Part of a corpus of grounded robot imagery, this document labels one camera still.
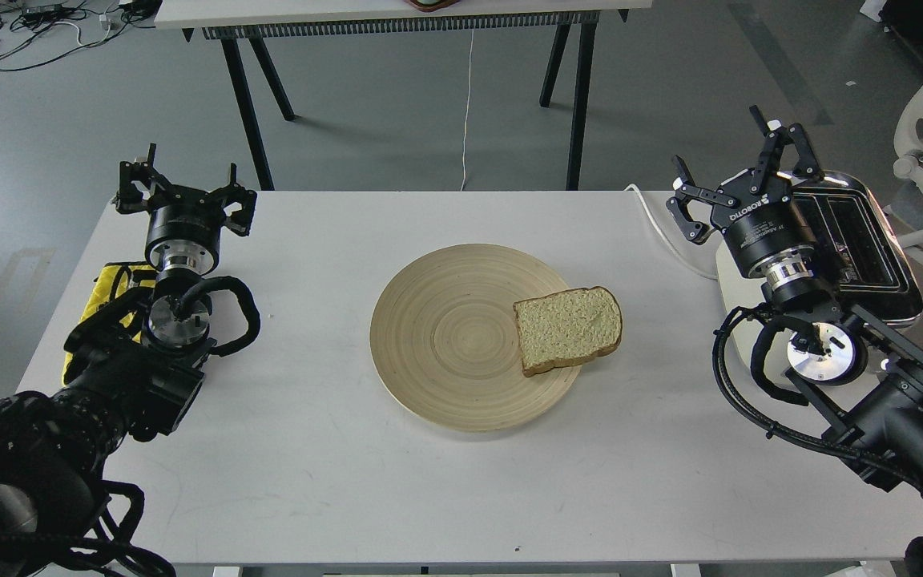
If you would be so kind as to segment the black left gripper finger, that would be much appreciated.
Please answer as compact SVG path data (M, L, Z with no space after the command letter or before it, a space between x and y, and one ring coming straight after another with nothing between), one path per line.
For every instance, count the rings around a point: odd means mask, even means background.
M223 216L221 225L238 236L252 233L257 192L238 180L237 164L228 165L228 181L216 189L216 204Z
M119 165L119 185L114 196L114 208L121 215L153 212L162 175L155 168L157 145L151 143L144 157Z

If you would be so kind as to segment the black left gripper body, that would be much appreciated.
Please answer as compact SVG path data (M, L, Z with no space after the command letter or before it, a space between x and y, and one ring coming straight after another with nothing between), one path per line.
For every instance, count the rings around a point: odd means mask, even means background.
M183 242L195 244L209 258L220 258L223 216L216 204L216 189L205 191L184 186L159 187L157 208L149 212L144 256L161 257L161 249Z

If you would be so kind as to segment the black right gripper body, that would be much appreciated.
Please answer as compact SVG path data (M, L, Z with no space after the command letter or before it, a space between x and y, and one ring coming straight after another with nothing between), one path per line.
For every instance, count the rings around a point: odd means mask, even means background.
M729 209L726 248L744 278L814 277L816 235L792 200L792 178L769 176L753 190L753 169L725 180L720 191L740 204Z

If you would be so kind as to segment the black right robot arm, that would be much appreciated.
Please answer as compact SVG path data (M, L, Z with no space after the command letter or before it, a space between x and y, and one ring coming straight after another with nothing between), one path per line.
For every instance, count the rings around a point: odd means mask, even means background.
M758 305L734 306L715 331L715 383L767 438L839 459L865 483L904 483L923 499L923 349L901 332L923 300L912 268L869 188L825 171L804 127L751 106L764 143L758 160L703 188L674 156L667 211L685 240L720 234L740 278L760 282ZM751 379L772 399L811 406L820 436L755 408L733 383L726 347L737 326L758 322L748 347ZM923 537L904 554L923 576Z

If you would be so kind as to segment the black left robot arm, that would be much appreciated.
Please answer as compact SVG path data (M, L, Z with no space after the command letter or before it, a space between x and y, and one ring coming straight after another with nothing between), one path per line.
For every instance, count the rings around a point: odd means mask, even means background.
M67 336L70 355L54 394L0 399L0 576L48 565L119 576L173 576L161 555L136 547L144 493L107 481L105 464L126 438L172 434L189 412L210 357L260 335L260 311L237 277L217 276L221 230L246 237L256 191L237 167L212 190L169 182L155 150L119 167L118 213L147 213L144 262L154 284L124 292Z

